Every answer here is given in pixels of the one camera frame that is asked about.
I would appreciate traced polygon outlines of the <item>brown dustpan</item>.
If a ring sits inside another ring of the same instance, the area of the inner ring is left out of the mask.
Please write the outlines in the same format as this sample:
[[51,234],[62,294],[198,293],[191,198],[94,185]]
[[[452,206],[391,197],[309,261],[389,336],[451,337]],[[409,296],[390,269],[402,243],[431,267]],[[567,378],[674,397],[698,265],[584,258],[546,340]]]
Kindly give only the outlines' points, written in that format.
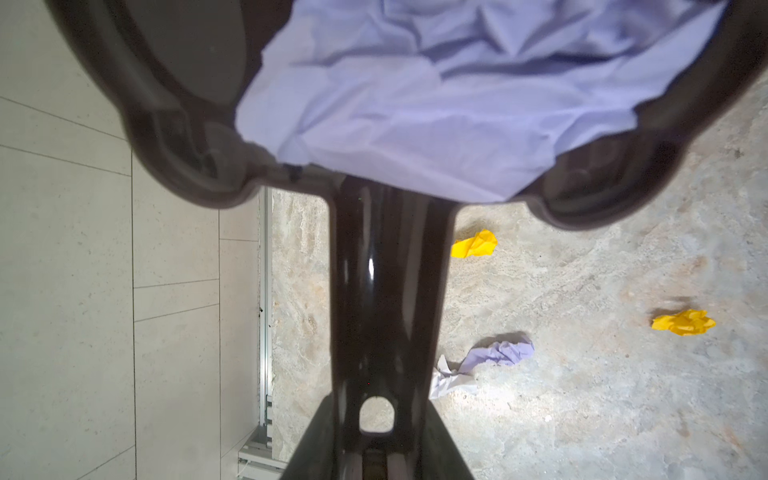
[[[232,208],[269,186],[330,214],[333,479],[422,479],[420,454],[459,204],[318,167],[283,166],[235,131],[235,106],[288,1],[51,1],[143,166],[186,201]],[[649,203],[685,150],[767,66],[767,5],[731,1],[693,64],[626,133],[561,154],[519,194],[582,231]]]

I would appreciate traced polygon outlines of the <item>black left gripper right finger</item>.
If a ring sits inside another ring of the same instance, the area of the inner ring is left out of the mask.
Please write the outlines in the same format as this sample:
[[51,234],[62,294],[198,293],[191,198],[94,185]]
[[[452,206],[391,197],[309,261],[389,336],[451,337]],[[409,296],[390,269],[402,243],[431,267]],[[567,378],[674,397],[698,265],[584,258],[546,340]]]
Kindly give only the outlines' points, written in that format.
[[473,474],[431,401],[427,402],[420,465],[422,479],[474,479]]

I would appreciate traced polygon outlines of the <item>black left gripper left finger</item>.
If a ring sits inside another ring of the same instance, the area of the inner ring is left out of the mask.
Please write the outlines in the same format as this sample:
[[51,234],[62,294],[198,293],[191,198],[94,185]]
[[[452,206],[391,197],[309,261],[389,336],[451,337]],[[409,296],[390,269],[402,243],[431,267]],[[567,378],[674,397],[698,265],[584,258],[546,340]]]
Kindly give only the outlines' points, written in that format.
[[334,473],[333,395],[320,403],[281,480],[331,480]]

